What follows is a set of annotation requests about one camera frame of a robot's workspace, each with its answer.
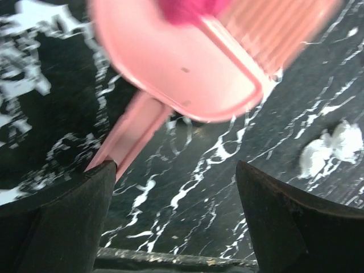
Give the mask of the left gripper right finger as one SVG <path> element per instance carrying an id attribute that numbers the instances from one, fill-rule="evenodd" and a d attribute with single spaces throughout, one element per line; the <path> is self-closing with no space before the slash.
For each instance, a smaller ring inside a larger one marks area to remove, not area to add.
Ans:
<path id="1" fill-rule="evenodd" d="M 252 165 L 235 178 L 260 272 L 363 272 L 363 210 L 317 197 Z"/>

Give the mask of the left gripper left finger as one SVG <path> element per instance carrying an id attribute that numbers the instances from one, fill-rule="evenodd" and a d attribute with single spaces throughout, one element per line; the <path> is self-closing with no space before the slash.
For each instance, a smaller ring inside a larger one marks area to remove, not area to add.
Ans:
<path id="1" fill-rule="evenodd" d="M 104 162 L 1 206 L 1 272 L 91 272 L 115 185 Z"/>

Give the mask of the pink hand brush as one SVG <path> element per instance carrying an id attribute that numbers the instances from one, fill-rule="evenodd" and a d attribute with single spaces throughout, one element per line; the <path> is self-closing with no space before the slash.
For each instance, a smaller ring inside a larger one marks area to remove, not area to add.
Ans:
<path id="1" fill-rule="evenodd" d="M 231 1 L 216 16 L 173 25 L 158 1 L 89 1 L 113 67 L 138 88 L 89 168 L 121 177 L 176 111 L 199 122 L 237 117 L 269 95 L 340 1 Z"/>

